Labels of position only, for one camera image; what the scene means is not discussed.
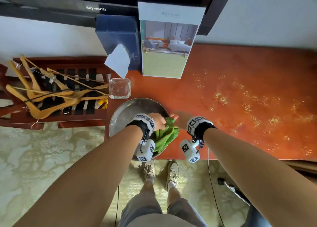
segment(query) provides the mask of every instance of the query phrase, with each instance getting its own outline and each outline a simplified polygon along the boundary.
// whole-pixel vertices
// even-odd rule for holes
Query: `leg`
[[[179,177],[179,167],[176,161],[173,160],[169,163],[167,172],[167,213],[175,215],[197,227],[208,227],[207,223],[199,215],[196,209],[186,199],[180,196],[180,193],[176,188],[177,179]]]
[[[155,179],[154,160],[144,165],[145,182],[139,194],[134,196],[121,213],[118,227],[126,227],[135,218],[147,214],[162,214],[161,207],[155,198],[153,183]]]

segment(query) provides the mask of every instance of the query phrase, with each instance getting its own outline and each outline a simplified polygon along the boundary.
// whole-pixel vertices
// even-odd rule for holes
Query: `white tissue paper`
[[[115,71],[122,78],[125,78],[128,73],[129,64],[130,56],[122,44],[117,45],[105,61],[105,65]]]

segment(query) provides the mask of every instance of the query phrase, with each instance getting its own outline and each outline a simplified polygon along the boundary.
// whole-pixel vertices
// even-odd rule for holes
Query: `wrist-mounted device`
[[[139,113],[130,120],[127,126],[129,125],[137,125],[143,132],[142,140],[135,151],[136,157],[141,162],[151,160],[155,149],[155,143],[149,138],[155,129],[154,120],[145,113]]]
[[[180,143],[180,148],[189,162],[195,163],[200,159],[199,150],[204,146],[204,133],[209,128],[216,127],[202,116],[193,117],[187,122],[187,133],[192,137],[192,141],[183,140]]]

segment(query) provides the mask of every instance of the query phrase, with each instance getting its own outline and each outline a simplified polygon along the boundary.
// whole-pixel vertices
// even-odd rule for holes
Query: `tabletop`
[[[132,98],[150,98],[169,113],[202,115],[216,127],[279,159],[317,160],[317,52],[286,48],[195,44],[181,79],[129,71]],[[114,111],[109,99],[105,139]],[[159,159],[184,159],[179,143]],[[207,147],[200,158],[207,159]],[[209,152],[209,159],[215,156]]]

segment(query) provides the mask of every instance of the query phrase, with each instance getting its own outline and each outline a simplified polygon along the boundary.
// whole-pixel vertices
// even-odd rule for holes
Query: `round tray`
[[[112,137],[129,123],[129,121],[138,113],[160,113],[163,117],[168,117],[167,110],[158,102],[147,98],[131,99],[123,103],[112,115],[109,126],[109,136]],[[159,156],[161,153],[154,152],[153,157]]]

